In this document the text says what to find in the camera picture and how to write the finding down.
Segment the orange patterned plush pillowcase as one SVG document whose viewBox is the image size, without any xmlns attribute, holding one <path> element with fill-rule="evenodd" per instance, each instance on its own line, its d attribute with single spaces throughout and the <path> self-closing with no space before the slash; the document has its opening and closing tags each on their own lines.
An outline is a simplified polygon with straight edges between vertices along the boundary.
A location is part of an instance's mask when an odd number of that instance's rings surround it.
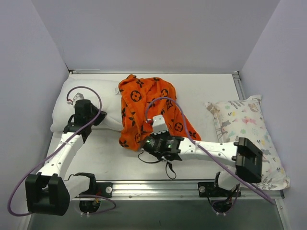
<svg viewBox="0 0 307 230">
<path fill-rule="evenodd" d="M 188 121 L 183 118 L 178 106 L 168 99 L 152 100 L 168 97 L 176 100 L 174 86 L 161 78 L 138 79 L 131 74 L 119 83 L 121 93 L 121 117 L 123 129 L 119 144 L 133 151 L 138 151 L 140 142 L 152 132 L 152 122 L 147 122 L 156 115 L 162 115 L 172 136 L 201 140 L 201 137 Z"/>
</svg>

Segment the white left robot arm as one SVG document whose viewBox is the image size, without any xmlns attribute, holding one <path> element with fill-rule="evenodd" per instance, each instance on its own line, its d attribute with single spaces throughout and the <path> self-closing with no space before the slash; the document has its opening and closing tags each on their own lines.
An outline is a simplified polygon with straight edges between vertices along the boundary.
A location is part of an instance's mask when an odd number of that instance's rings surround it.
<svg viewBox="0 0 307 230">
<path fill-rule="evenodd" d="M 78 100 L 75 113 L 69 118 L 60 142 L 46 164 L 25 180 L 26 201 L 30 213 L 62 216 L 70 201 L 79 195 L 92 197 L 97 192 L 93 173 L 78 172 L 66 180 L 66 172 L 78 150 L 100 124 L 106 113 L 96 108 L 90 100 Z"/>
</svg>

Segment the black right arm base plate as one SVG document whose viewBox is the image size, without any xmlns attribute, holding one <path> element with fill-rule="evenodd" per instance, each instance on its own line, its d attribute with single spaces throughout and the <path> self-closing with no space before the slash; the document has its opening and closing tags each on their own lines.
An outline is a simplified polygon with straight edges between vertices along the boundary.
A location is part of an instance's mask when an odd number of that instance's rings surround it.
<svg viewBox="0 0 307 230">
<path fill-rule="evenodd" d="M 199 197 L 208 198 L 228 198 L 235 197 L 235 191 L 228 191 L 214 185 L 214 182 L 198 182 Z"/>
</svg>

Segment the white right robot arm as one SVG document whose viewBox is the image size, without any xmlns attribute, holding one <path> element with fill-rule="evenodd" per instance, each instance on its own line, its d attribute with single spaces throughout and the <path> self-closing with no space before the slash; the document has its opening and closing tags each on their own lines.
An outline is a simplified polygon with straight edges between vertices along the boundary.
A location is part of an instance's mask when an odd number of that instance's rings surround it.
<svg viewBox="0 0 307 230">
<path fill-rule="evenodd" d="M 262 181 L 263 153 L 248 138 L 218 143 L 190 140 L 165 132 L 146 137 L 140 148 L 158 160 L 214 161 L 220 166 L 234 167 L 235 175 L 246 183 L 258 184 Z"/>
</svg>

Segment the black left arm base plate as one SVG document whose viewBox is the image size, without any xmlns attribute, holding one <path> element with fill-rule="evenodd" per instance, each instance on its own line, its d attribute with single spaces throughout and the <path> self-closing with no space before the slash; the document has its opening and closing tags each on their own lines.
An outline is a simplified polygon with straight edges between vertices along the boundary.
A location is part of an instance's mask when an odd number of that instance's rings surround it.
<svg viewBox="0 0 307 230">
<path fill-rule="evenodd" d="M 113 192 L 113 183 L 97 182 L 94 185 L 90 185 L 89 189 L 85 191 L 84 194 L 111 198 L 112 192 Z"/>
</svg>

